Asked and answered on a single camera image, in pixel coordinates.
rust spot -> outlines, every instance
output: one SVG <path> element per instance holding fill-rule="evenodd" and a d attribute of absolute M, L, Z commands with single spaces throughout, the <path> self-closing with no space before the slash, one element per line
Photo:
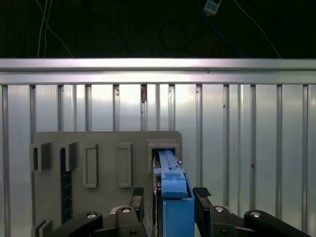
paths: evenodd
<path fill-rule="evenodd" d="M 147 85 L 142 86 L 142 103 L 147 101 Z"/>

corrugated metal wall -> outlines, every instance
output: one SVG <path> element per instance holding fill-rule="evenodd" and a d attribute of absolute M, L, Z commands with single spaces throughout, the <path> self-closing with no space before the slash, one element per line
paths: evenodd
<path fill-rule="evenodd" d="M 30 236 L 29 144 L 39 131 L 178 130 L 192 186 L 242 215 L 316 236 L 316 85 L 65 84 L 0 88 L 4 218 Z"/>

black cable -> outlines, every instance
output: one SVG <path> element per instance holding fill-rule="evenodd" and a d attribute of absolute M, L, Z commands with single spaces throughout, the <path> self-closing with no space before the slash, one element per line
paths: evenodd
<path fill-rule="evenodd" d="M 169 25 L 177 25 L 180 27 L 180 29 L 182 30 L 183 32 L 183 35 L 184 35 L 184 38 L 185 38 L 185 43 L 184 45 L 182 46 L 177 46 L 177 47 L 168 47 L 165 43 L 164 43 L 164 40 L 162 38 L 162 33 L 163 33 L 163 30 L 169 26 Z M 185 46 L 186 42 L 188 41 L 188 34 L 187 34 L 187 31 L 186 31 L 186 28 L 184 27 L 184 25 L 182 25 L 180 22 L 178 21 L 166 21 L 165 23 L 163 23 L 163 25 L 161 26 L 159 32 L 158 32 L 158 38 L 159 38 L 159 41 L 161 43 L 161 45 L 165 48 L 169 48 L 169 49 L 178 49 L 178 48 L 181 48 L 183 46 Z"/>
<path fill-rule="evenodd" d="M 177 46 L 177 47 L 170 47 L 170 46 L 167 46 L 167 45 L 165 44 L 165 42 L 164 42 L 164 40 L 163 40 L 163 37 L 162 37 L 162 33 L 163 33 L 163 30 L 164 30 L 168 25 L 170 25 L 170 24 L 178 25 L 178 26 L 181 28 L 181 30 L 183 31 L 183 35 L 185 36 L 185 43 L 184 43 L 183 45 L 180 45 L 180 46 Z M 192 56 L 195 56 L 195 57 L 201 57 L 201 56 L 197 55 L 196 53 L 193 53 L 193 52 L 187 50 L 187 47 L 188 47 L 191 43 L 193 43 L 193 42 L 195 42 L 196 40 L 198 40 L 199 38 L 201 38 L 201 37 L 203 37 L 203 36 L 205 36 L 205 35 L 208 35 L 208 34 L 216 35 L 216 38 L 218 39 L 218 42 L 219 42 L 219 43 L 218 43 L 218 45 L 219 45 L 219 47 L 218 47 L 219 50 L 218 50 L 217 54 L 215 54 L 215 53 L 214 53 L 214 50 L 211 49 L 211 51 L 210 51 L 210 53 L 209 53 L 208 56 L 209 56 L 209 57 L 214 57 L 215 55 L 220 55 L 221 50 L 222 50 L 222 44 L 221 44 L 221 40 L 220 40 L 219 36 L 218 36 L 215 32 L 210 31 L 210 32 L 199 33 L 198 35 L 194 36 L 192 39 L 189 40 L 189 39 L 188 39 L 187 31 L 186 31 L 184 25 L 182 25 L 182 24 L 181 24 L 180 22 L 178 22 L 178 21 L 167 21 L 167 22 L 165 22 L 165 23 L 161 26 L 161 28 L 160 28 L 160 30 L 159 30 L 159 32 L 158 32 L 159 41 L 160 41 L 161 45 L 164 47 L 164 49 L 159 53 L 159 56 L 161 56 L 162 54 L 164 54 L 165 52 L 167 52 L 167 51 L 169 51 L 169 50 L 174 50 L 174 51 L 182 51 L 183 54 L 188 53 L 188 54 L 190 54 L 190 55 L 192 55 Z"/>
<path fill-rule="evenodd" d="M 255 9 L 257 9 L 257 11 L 263 16 L 263 18 L 265 18 L 266 20 L 270 20 L 270 21 L 286 21 L 286 22 L 293 22 L 295 20 L 293 19 L 287 19 L 287 18 L 281 18 L 281 17 L 274 17 L 274 16 L 268 16 L 263 10 L 261 10 L 261 8 L 252 0 L 246 0 L 249 4 L 251 4 Z"/>
<path fill-rule="evenodd" d="M 284 30 L 279 31 L 279 32 L 276 33 L 275 35 L 270 36 L 269 39 L 270 39 L 270 40 L 274 40 L 274 39 L 279 38 L 280 36 L 282 36 L 282 35 L 284 35 L 285 33 L 291 31 L 292 29 L 294 29 L 294 28 L 298 25 L 298 23 L 300 23 L 300 21 L 303 20 L 304 18 L 308 18 L 308 17 L 310 17 L 310 16 L 315 15 L 316 12 L 312 12 L 312 13 L 308 14 L 307 16 L 304 16 L 305 13 L 306 13 L 306 11 L 309 9 L 311 3 L 312 3 L 312 0 L 308 0 L 308 2 L 306 3 L 304 9 L 303 9 L 302 12 L 300 13 L 300 15 L 297 17 L 297 19 L 294 21 L 294 23 L 290 24 L 290 25 L 289 25 L 288 27 L 286 27 Z M 265 39 L 265 40 L 260 41 L 260 42 L 254 44 L 254 45 L 252 45 L 252 46 L 250 46 L 250 47 L 247 47 L 247 48 L 248 48 L 248 49 L 254 48 L 254 47 L 259 46 L 259 45 L 262 45 L 263 43 L 266 43 L 266 42 L 268 42 L 268 41 L 269 41 L 268 39 Z"/>
<path fill-rule="evenodd" d="M 100 22 L 102 22 L 103 24 L 106 24 L 107 26 L 109 26 L 110 28 L 112 28 L 112 30 L 114 30 L 114 31 L 117 33 L 117 35 L 120 37 L 120 39 L 122 40 L 122 42 L 123 42 L 123 44 L 124 44 L 124 46 L 125 46 L 125 48 L 126 48 L 127 53 L 128 53 L 129 55 L 131 55 L 131 51 L 130 51 L 130 49 L 129 49 L 129 47 L 128 47 L 128 45 L 127 45 L 127 43 L 126 43 L 126 41 L 125 41 L 125 39 L 124 39 L 124 37 L 123 37 L 123 35 L 122 35 L 122 33 L 118 30 L 118 28 L 117 28 L 114 24 L 112 24 L 111 22 L 109 22 L 109 21 L 107 21 L 107 20 L 101 18 L 100 16 L 96 15 L 92 10 L 90 10 L 90 8 L 87 6 L 88 1 L 89 1 L 89 0 L 80 0 L 82 7 L 83 7 L 91 16 L 93 16 L 94 18 L 96 18 L 98 21 L 100 21 Z"/>

blue plastic part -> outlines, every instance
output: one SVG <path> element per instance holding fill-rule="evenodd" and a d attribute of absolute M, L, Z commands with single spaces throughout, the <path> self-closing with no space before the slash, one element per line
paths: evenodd
<path fill-rule="evenodd" d="M 188 198 L 183 168 L 170 150 L 159 151 L 162 198 Z"/>
<path fill-rule="evenodd" d="M 161 175 L 163 237 L 194 237 L 194 194 L 187 174 L 171 150 L 161 150 L 160 166 L 154 174 Z"/>
<path fill-rule="evenodd" d="M 194 237 L 194 194 L 188 184 L 189 197 L 162 199 L 163 237 Z"/>

gray fixture board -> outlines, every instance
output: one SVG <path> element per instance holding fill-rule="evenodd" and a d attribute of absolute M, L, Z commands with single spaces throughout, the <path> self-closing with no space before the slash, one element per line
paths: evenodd
<path fill-rule="evenodd" d="M 129 205 L 134 188 L 143 187 L 144 225 L 151 233 L 153 174 L 148 168 L 152 149 L 175 149 L 181 160 L 181 144 L 182 136 L 177 131 L 35 134 L 30 145 L 33 230 L 47 231 L 39 227 L 44 221 L 56 229 L 66 212 L 75 216 L 84 211 L 97 211 L 105 216 L 116 206 Z M 62 181 L 65 171 L 71 172 L 67 183 Z M 71 197 L 64 197 L 63 190 L 69 185 Z"/>

